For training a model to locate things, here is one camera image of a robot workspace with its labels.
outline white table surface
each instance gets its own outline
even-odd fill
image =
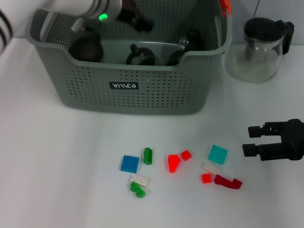
[[[137,116],[64,106],[24,39],[0,57],[1,228],[302,228],[304,161],[245,158],[247,128],[304,121],[304,46],[292,46],[264,83],[216,76],[204,108],[193,115]],[[240,190],[200,182],[213,144],[229,150],[225,175]],[[129,191],[123,155],[151,147],[154,164],[145,198]],[[175,174],[165,156],[185,149],[193,158]]]

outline gray plastic basket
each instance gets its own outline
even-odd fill
[[[38,10],[28,25],[27,39],[35,45],[59,97],[67,106],[125,114],[197,112],[205,103],[220,57],[231,43],[232,16],[222,16],[218,0],[135,2],[147,18],[154,20],[151,33],[137,33],[116,21],[101,26],[105,56],[112,61],[117,59],[118,64],[82,62],[71,57],[67,49],[73,38],[70,27],[75,18],[70,16]],[[166,47],[175,50],[189,28],[201,32],[206,51],[187,52],[176,66],[123,64],[134,42],[143,47],[166,44],[153,50],[165,59],[170,54]],[[129,83],[136,88],[115,89],[110,87],[111,82]]]

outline teal block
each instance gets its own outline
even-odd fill
[[[213,161],[217,164],[223,165],[227,157],[228,150],[219,146],[213,145],[210,151],[208,160]]]

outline glass pitcher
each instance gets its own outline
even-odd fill
[[[262,82],[278,70],[282,55],[289,51],[294,33],[291,22],[252,18],[245,23],[245,45],[231,46],[227,71],[243,80]]]

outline green lego brick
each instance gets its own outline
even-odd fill
[[[143,152],[143,163],[147,165],[151,165],[152,158],[153,158],[153,151],[149,147],[145,148]]]
[[[130,190],[132,192],[135,192],[136,196],[138,198],[143,198],[146,195],[146,193],[144,192],[144,190],[142,190],[142,188],[139,187],[139,185],[136,184],[134,181],[130,184]]]

